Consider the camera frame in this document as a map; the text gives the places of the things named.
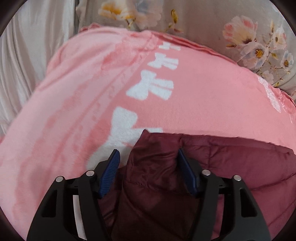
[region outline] yellow flower center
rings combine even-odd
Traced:
[[[122,9],[115,6],[115,3],[104,4],[104,6],[102,6],[102,9],[114,13],[116,15],[120,15],[122,11]]]
[[[264,51],[262,49],[256,49],[255,55],[257,58],[262,58],[262,56],[264,55]]]
[[[284,66],[289,67],[289,62],[287,60],[285,60]]]

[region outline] metal pin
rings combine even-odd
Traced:
[[[242,180],[241,176],[239,176],[239,175],[234,175],[233,178],[234,178],[234,180],[236,180],[238,182]]]
[[[204,169],[204,170],[202,170],[202,174],[205,176],[209,176],[209,175],[211,175],[211,172],[207,169]]]
[[[56,178],[56,182],[58,182],[58,183],[60,183],[63,180],[64,180],[64,178],[62,176],[59,176]]]
[[[91,177],[91,176],[94,175],[94,171],[93,171],[93,170],[89,170],[89,171],[86,172],[86,175],[87,175],[88,177]]]

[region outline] maroon jacket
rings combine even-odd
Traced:
[[[240,175],[275,237],[295,209],[296,156],[291,149],[251,139],[144,131],[115,185],[99,201],[114,241],[184,240],[198,199],[187,192],[176,168],[178,149],[217,176]],[[223,214],[219,199],[213,238]]]

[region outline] ribbed blue pad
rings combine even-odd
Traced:
[[[120,153],[118,150],[114,153],[111,160],[109,161],[105,171],[100,179],[99,196],[103,198],[110,190],[110,187],[115,178],[118,166],[120,163]]]
[[[193,195],[196,196],[199,192],[197,190],[197,185],[196,185],[196,176],[194,172],[192,171],[188,161],[186,160],[185,155],[179,149],[178,153],[178,165],[181,169],[182,172],[182,177],[184,179],[184,182],[186,184],[187,190]]]

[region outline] flower print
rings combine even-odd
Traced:
[[[269,83],[271,83],[274,79],[273,74],[270,73],[268,70],[264,71],[261,76]]]
[[[286,34],[283,27],[276,30],[273,35],[274,49],[285,49],[287,47]]]
[[[289,53],[288,50],[286,50],[281,60],[281,67],[285,71],[289,71],[292,68],[293,64],[294,64],[293,55]]]
[[[126,21],[128,26],[136,23],[142,30],[157,25],[161,19],[162,5],[162,0],[108,0],[102,3],[99,14]]]
[[[245,45],[255,40],[257,23],[245,16],[234,17],[230,23],[225,24],[223,36],[235,45]]]
[[[248,69],[263,66],[268,57],[268,48],[257,42],[250,42],[241,51],[243,64]]]

